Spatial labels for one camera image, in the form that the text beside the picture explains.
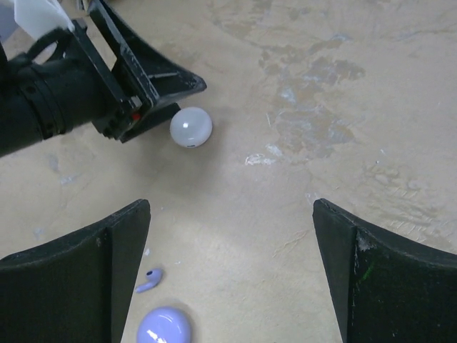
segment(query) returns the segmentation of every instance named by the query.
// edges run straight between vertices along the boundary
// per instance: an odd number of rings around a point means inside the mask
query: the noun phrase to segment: concrete floor
[[[1,256],[146,198],[139,282],[157,266],[166,277],[133,296],[124,342],[152,308],[178,304],[197,343],[299,343],[341,341],[315,199],[457,252],[454,0],[113,3],[205,78],[181,105],[206,109],[213,136],[182,149],[163,125],[122,145],[88,125],[0,159]],[[27,44],[17,31],[6,48]]]

